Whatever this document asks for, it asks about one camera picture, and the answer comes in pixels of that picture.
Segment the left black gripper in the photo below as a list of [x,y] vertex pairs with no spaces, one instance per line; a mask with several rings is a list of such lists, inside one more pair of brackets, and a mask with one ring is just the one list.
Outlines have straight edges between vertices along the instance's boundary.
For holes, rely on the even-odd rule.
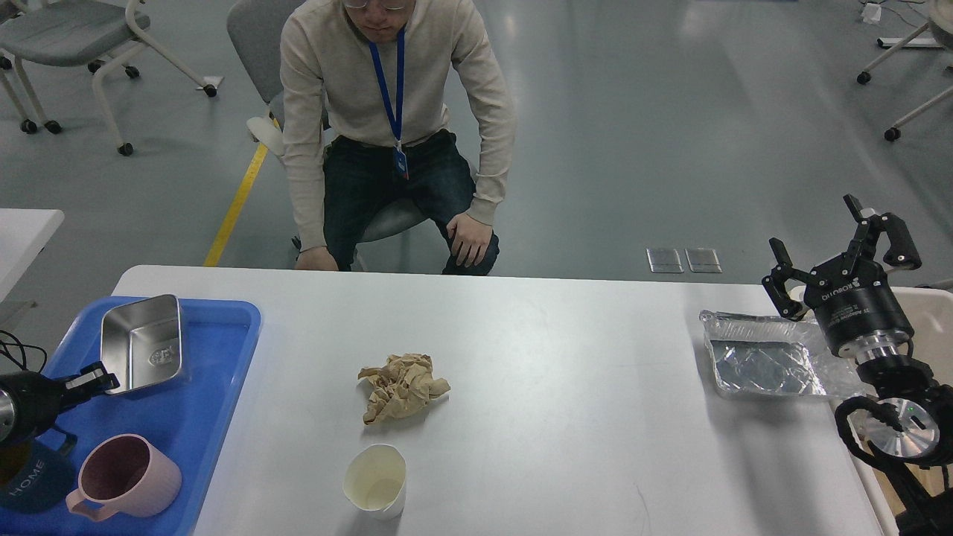
[[78,374],[51,379],[34,371],[3,374],[2,447],[36,438],[52,427],[61,406],[78,406],[119,388],[116,374],[96,362]]

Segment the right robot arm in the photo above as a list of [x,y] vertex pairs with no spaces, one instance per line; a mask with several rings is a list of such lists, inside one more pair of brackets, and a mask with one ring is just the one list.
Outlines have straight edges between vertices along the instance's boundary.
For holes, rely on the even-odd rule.
[[854,360],[861,381],[874,387],[875,397],[838,404],[835,421],[848,451],[884,474],[899,497],[905,508],[895,519],[899,533],[949,535],[951,489],[929,494],[910,465],[951,464],[951,387],[914,356],[914,327],[885,271],[916,270],[922,259],[901,217],[864,209],[851,194],[844,202],[857,224],[844,253],[802,271],[774,237],[777,263],[762,286],[784,319],[813,312],[829,350]]

